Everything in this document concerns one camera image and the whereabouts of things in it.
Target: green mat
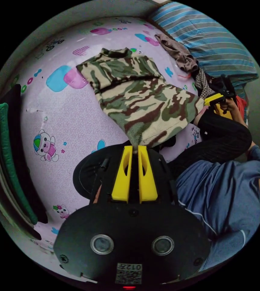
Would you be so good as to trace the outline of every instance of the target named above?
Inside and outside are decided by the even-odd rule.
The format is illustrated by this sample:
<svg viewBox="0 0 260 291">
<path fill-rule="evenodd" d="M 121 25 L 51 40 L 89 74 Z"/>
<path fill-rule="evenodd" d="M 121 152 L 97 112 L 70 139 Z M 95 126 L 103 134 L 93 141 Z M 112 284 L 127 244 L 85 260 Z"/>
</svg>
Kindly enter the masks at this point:
<svg viewBox="0 0 260 291">
<path fill-rule="evenodd" d="M 9 127 L 8 127 L 8 109 L 9 106 L 7 103 L 0 104 L 0 146 L 2 151 L 2 158 L 7 170 L 8 177 L 14 188 L 14 192 L 16 193 L 22 207 L 26 211 L 30 221 L 33 224 L 38 222 L 37 216 L 33 212 L 24 192 L 21 188 L 19 183 L 15 166 L 14 160 L 12 156 L 11 144 L 10 144 L 10 137 L 9 137 Z"/>
</svg>

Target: qr code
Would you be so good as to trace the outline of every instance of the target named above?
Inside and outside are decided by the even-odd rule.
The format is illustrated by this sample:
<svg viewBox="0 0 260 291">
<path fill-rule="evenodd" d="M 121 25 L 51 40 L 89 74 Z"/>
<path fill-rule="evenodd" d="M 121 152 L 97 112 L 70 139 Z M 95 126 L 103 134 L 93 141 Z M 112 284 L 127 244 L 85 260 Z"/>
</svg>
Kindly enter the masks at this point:
<svg viewBox="0 0 260 291">
<path fill-rule="evenodd" d="M 116 284 L 142 284 L 141 264 L 118 264 Z"/>
</svg>

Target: blue striped pillowcase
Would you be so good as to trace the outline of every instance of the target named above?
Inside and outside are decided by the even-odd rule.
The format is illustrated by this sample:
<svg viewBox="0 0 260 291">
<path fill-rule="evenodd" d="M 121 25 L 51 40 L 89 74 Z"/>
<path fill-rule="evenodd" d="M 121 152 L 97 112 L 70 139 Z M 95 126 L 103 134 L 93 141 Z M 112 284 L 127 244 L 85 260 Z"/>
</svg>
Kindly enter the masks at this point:
<svg viewBox="0 0 260 291">
<path fill-rule="evenodd" d="M 207 15 L 173 2 L 151 16 L 176 41 L 197 58 L 199 66 L 212 77 L 229 75 L 234 86 L 258 78 L 251 55 L 226 28 Z"/>
</svg>

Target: red cloth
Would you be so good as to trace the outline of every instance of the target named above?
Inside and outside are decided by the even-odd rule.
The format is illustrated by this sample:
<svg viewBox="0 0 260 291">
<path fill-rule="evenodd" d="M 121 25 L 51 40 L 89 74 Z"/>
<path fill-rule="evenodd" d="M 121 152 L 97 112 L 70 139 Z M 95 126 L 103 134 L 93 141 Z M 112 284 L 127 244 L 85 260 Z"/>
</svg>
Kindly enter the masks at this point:
<svg viewBox="0 0 260 291">
<path fill-rule="evenodd" d="M 247 102 L 237 95 L 236 95 L 236 101 L 237 101 L 237 106 L 239 108 L 240 114 L 244 120 L 244 109 L 247 106 Z"/>
</svg>

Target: person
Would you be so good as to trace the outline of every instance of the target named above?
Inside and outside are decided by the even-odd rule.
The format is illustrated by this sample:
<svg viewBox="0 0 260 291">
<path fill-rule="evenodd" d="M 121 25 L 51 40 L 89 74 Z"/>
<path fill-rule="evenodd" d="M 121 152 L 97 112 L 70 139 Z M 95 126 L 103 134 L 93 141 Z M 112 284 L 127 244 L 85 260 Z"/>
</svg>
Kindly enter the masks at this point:
<svg viewBox="0 0 260 291">
<path fill-rule="evenodd" d="M 176 180 L 177 203 L 200 220 L 211 244 L 199 271 L 235 255 L 260 224 L 260 148 L 252 141 L 235 102 L 227 99 L 220 107 L 228 110 L 233 120 L 205 106 L 192 122 L 203 141 L 168 163 Z M 90 197 L 105 155 L 126 144 L 101 149 L 77 165 L 73 183 L 82 196 Z M 234 161 L 243 153 L 247 162 Z"/>
</svg>

